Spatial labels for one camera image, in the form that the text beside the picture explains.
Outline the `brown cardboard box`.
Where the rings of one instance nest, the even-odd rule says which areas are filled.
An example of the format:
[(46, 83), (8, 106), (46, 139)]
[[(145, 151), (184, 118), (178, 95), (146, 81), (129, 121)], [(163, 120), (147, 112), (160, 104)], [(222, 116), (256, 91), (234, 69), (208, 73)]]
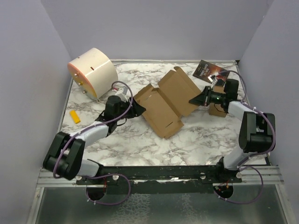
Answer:
[(198, 96), (201, 90), (178, 66), (170, 70), (155, 88), (148, 84), (135, 96), (135, 101), (146, 111), (142, 114), (153, 131), (168, 139), (183, 126), (182, 117), (189, 116), (196, 105), (189, 100)]

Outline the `yellow rectangular block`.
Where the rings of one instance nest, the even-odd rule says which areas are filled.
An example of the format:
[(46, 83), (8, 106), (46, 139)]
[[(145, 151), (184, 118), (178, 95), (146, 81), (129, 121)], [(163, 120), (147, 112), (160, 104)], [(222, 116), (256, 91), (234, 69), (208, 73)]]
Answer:
[(77, 115), (75, 110), (70, 111), (70, 116), (71, 116), (71, 118), (72, 118), (72, 120), (74, 121), (75, 124), (80, 123), (80, 118)]

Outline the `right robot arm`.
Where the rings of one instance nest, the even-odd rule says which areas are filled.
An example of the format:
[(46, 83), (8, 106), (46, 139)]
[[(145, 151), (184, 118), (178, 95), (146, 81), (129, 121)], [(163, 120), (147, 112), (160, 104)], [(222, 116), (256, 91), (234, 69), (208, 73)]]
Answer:
[(208, 106), (211, 103), (220, 105), (225, 113), (241, 121), (238, 147), (216, 164), (214, 176), (219, 182), (226, 182), (234, 177), (250, 158), (271, 152), (276, 144), (275, 115), (263, 113), (244, 101), (237, 100), (238, 87), (237, 80), (228, 79), (223, 93), (206, 86), (199, 95), (189, 100), (189, 103), (197, 106)]

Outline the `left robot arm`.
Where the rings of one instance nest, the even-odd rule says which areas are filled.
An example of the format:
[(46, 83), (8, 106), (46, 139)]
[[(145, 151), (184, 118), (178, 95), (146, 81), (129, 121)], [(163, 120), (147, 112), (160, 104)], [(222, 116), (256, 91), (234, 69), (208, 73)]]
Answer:
[(51, 171), (54, 178), (72, 180), (76, 176), (98, 184), (103, 180), (102, 165), (90, 159), (84, 160), (86, 147), (108, 137), (119, 126), (119, 120), (141, 116), (146, 108), (139, 105), (133, 97), (122, 101), (119, 96), (107, 99), (104, 111), (89, 126), (73, 132), (58, 132), (45, 156), (43, 168)]

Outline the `small folded cardboard box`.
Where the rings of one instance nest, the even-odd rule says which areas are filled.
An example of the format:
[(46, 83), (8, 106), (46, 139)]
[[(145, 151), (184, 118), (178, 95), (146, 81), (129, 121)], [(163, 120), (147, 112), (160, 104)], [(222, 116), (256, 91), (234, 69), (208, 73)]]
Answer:
[[(215, 85), (213, 87), (213, 91), (215, 91), (217, 93), (224, 93), (224, 87)], [(227, 114), (224, 112), (221, 105), (211, 103), (209, 105), (209, 115), (225, 118)]]

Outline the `dark book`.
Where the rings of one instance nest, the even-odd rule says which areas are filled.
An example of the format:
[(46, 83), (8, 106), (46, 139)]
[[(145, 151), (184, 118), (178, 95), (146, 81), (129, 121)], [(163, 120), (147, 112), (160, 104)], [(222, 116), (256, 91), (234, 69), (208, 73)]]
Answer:
[(216, 86), (223, 86), (228, 77), (228, 72), (226, 69), (223, 69), (215, 64), (206, 62), (204, 60), (200, 61), (196, 70), (193, 73), (193, 76), (205, 82), (211, 83), (208, 79), (208, 76), (211, 74), (217, 76), (218, 81), (215, 84)]

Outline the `cream cylindrical drum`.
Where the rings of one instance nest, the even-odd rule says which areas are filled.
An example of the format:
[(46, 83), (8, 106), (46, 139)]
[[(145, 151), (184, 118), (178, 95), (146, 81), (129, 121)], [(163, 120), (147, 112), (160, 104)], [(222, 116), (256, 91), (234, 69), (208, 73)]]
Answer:
[(118, 74), (111, 60), (99, 49), (92, 48), (67, 64), (75, 83), (93, 100), (108, 92)]

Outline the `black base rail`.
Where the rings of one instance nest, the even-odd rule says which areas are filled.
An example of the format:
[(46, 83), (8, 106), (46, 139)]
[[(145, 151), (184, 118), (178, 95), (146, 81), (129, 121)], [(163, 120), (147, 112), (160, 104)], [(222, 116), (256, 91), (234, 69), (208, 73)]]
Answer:
[(213, 184), (241, 183), (237, 172), (221, 174), (216, 165), (207, 166), (105, 166), (99, 179), (83, 177), (77, 185), (107, 187), (111, 194), (213, 193)]

